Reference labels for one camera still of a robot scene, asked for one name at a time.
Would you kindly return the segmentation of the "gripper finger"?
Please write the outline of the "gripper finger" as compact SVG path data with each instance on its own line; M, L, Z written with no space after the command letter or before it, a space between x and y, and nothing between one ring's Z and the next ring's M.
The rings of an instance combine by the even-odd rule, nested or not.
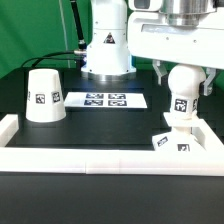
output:
M154 60L152 65L158 77L158 84L165 85L167 83L168 72L164 62L160 60Z
M200 84L200 94L203 96L209 96L213 91L213 81L217 76L217 70L215 68L206 69L206 79Z

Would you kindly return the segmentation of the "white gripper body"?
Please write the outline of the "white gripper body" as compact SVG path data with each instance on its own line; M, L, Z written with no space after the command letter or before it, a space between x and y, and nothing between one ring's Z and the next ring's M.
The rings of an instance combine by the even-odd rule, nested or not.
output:
M133 12L128 47L137 57L224 69L224 9L202 15L196 27L168 25L159 13Z

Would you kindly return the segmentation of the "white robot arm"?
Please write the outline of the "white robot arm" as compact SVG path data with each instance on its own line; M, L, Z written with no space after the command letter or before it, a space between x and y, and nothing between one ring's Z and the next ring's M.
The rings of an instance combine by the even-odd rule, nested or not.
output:
M83 72L116 77L133 56L153 61L158 81L167 62L204 67L202 94L224 70L224 0L91 0L93 36Z

